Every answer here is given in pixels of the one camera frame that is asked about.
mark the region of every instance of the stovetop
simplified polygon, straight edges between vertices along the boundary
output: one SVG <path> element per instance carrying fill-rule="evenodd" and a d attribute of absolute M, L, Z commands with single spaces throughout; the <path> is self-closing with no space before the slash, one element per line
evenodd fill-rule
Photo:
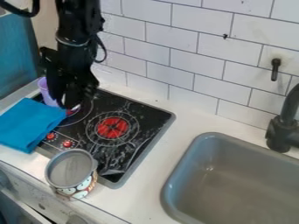
<path fill-rule="evenodd" d="M 99 182 L 111 188 L 126 182 L 174 120 L 170 112 L 102 90 L 67 114 L 39 147 L 49 158 L 68 149 L 89 151 L 99 162 Z"/>

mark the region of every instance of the silver pot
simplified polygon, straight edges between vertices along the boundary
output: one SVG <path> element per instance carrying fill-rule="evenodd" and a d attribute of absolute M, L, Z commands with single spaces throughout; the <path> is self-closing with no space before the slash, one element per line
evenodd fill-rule
<path fill-rule="evenodd" d="M 53 157 L 45 168 L 52 189 L 67 198 L 82 199 L 95 187 L 98 162 L 85 150 L 66 150 Z"/>

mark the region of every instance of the countertop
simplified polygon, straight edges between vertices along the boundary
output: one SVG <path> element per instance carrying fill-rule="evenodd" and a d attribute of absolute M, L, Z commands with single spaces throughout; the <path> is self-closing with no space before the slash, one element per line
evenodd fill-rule
<path fill-rule="evenodd" d="M 265 130 L 263 129 L 257 129 L 217 115 L 206 114 L 195 108 L 187 108 L 185 105 L 172 104 L 169 101 L 160 100 L 152 95 L 128 87 L 102 85 L 101 88 L 169 110 L 177 116 L 175 122 L 123 187 L 112 190 L 98 184 L 84 199 L 86 203 L 93 207 L 98 207 L 128 222 L 134 224 L 177 223 L 165 213 L 160 205 L 160 192 L 166 179 L 196 136 L 206 132 L 220 132 L 266 147 Z M 37 91 L 33 91 L 27 94 L 28 90 L 26 90 L 27 93 L 24 90 L 22 91 L 19 93 L 29 97 L 37 93 Z M 0 108 L 0 114 L 6 109 Z M 298 150 L 292 150 L 288 155 L 299 158 Z M 27 155 L 0 145 L 0 158 L 4 162 L 14 165 L 24 172 L 30 173 L 36 179 L 45 182 L 44 169 L 49 159 L 37 152 Z"/>

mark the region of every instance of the sink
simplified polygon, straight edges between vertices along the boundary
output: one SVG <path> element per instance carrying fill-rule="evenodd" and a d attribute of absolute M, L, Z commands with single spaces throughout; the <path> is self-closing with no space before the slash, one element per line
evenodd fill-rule
<path fill-rule="evenodd" d="M 161 193 L 191 224 L 298 224 L 299 160 L 220 133 L 195 138 Z"/>

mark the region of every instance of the blue cloth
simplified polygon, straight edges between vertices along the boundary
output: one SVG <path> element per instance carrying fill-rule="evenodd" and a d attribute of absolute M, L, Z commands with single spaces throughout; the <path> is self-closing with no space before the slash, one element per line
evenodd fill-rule
<path fill-rule="evenodd" d="M 31 153 L 66 118 L 66 111 L 24 98 L 0 116 L 0 144 Z"/>

